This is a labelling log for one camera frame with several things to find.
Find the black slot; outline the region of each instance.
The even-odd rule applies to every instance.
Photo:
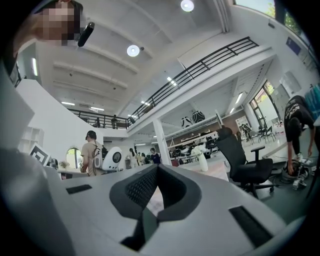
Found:
[[[272,238],[271,234],[243,206],[231,208],[229,212],[256,248]]]
[[[66,191],[69,193],[69,195],[71,195],[71,194],[79,193],[89,189],[92,189],[92,186],[86,184],[86,185],[73,186],[73,187],[66,188]]]

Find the gray floor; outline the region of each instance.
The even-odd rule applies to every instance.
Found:
[[[292,184],[285,184],[277,179],[276,183],[280,186],[275,186],[273,192],[270,193],[269,188],[258,189],[256,192],[259,200],[265,203],[289,224],[308,213],[308,207],[313,200],[314,193],[320,187],[320,178],[318,178],[310,197],[306,198],[312,179],[313,176],[309,176],[305,180],[307,187],[300,190],[294,190]]]

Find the hand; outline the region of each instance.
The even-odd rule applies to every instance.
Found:
[[[308,149],[308,157],[311,157],[311,155],[312,155],[312,148],[309,147],[309,149]]]
[[[294,174],[294,168],[292,167],[292,163],[288,164],[288,173],[291,176]]]

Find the chair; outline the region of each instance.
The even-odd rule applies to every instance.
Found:
[[[258,189],[270,188],[270,192],[273,192],[273,184],[259,185],[270,177],[273,168],[272,159],[259,160],[259,150],[264,149],[265,146],[252,149],[251,152],[255,152],[255,161],[246,163],[245,152],[232,130],[224,127],[217,130],[217,133],[219,138],[215,143],[230,164],[230,178],[234,182],[241,183],[239,187],[247,192],[252,192],[255,198],[258,198],[256,192]]]
[[[251,139],[251,143],[254,144],[255,141],[254,141],[254,138],[257,137],[258,138],[258,142],[260,143],[260,138],[259,138],[259,135],[256,131],[252,130],[249,132],[249,135],[250,135],[250,139]]]
[[[268,139],[268,141],[269,141],[269,136],[271,136],[273,142],[275,142],[275,139],[274,139],[274,138],[276,138],[276,136],[274,135],[274,133],[273,133],[273,131],[272,131],[272,125],[268,128],[268,130],[265,131],[265,133],[264,133],[264,135],[263,135],[264,141],[265,141],[266,143],[267,143],[266,137],[267,137],[267,139]]]

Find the desk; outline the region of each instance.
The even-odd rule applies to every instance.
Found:
[[[318,116],[318,118],[315,120],[315,122],[313,123],[313,125],[314,125],[315,127],[319,127],[319,126],[320,126],[320,116]],[[318,156],[318,160],[317,160],[317,162],[316,162],[316,169],[315,169],[315,171],[314,171],[314,176],[313,176],[313,179],[312,179],[312,183],[311,183],[310,189],[309,189],[309,191],[308,191],[308,194],[306,195],[307,198],[309,197],[312,189],[314,188],[314,185],[315,185],[315,183],[316,183],[316,180],[317,180],[317,178],[318,178],[318,176],[319,176],[319,168],[320,168],[320,160],[319,160],[319,159],[320,159],[320,157]]]

